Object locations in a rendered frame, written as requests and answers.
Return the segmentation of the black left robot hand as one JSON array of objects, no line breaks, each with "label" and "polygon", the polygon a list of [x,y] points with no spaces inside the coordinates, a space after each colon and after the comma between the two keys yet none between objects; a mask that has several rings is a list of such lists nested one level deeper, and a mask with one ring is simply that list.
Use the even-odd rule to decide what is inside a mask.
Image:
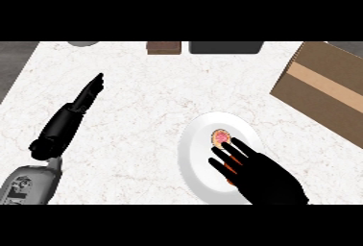
[{"label": "black left robot hand", "polygon": [[62,155],[99,92],[104,89],[104,74],[99,73],[86,85],[73,103],[67,103],[55,113],[39,138],[30,144],[31,157],[48,160]]}]

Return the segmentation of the grey round object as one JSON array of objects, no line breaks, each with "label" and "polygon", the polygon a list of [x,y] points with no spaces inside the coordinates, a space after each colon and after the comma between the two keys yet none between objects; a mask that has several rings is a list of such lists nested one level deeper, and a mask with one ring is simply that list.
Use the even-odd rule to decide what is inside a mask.
[{"label": "grey round object", "polygon": [[99,43],[99,41],[68,41],[70,45],[76,47],[89,47]]}]

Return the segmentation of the brown cardboard box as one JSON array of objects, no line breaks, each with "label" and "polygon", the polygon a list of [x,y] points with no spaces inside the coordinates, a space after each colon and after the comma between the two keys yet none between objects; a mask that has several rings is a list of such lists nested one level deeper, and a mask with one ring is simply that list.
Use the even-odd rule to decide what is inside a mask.
[{"label": "brown cardboard box", "polygon": [[363,149],[363,58],[324,41],[304,41],[272,96]]}]

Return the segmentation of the brown wooden block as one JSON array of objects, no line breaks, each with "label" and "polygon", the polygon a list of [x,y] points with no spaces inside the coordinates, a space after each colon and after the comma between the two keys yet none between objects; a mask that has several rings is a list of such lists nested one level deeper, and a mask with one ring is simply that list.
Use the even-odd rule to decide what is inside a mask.
[{"label": "brown wooden block", "polygon": [[146,50],[149,55],[180,55],[182,42],[180,41],[149,41],[146,43]]}]

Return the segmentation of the dark grey rectangular object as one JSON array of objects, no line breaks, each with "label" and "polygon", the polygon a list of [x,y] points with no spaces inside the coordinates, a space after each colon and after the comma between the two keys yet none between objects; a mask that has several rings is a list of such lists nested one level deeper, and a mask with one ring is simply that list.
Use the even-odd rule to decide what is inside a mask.
[{"label": "dark grey rectangular object", "polygon": [[192,54],[257,54],[263,41],[191,41]]}]

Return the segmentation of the white oval plate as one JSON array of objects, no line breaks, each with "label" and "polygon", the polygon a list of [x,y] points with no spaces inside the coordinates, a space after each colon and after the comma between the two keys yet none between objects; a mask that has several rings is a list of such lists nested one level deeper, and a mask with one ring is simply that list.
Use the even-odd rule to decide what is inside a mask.
[{"label": "white oval plate", "polygon": [[177,158],[185,182],[197,196],[207,204],[248,204],[237,187],[210,165],[214,155],[213,133],[226,130],[257,152],[265,152],[262,139],[248,123],[228,112],[203,114],[189,124],[183,132]]}]

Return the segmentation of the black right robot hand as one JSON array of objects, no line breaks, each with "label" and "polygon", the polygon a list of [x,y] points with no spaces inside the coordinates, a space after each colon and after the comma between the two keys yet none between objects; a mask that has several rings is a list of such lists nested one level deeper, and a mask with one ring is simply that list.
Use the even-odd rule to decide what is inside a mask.
[{"label": "black right robot hand", "polygon": [[238,138],[232,144],[222,143],[226,154],[211,148],[216,156],[208,163],[235,184],[237,189],[253,205],[306,205],[309,197],[301,183],[287,169]]}]

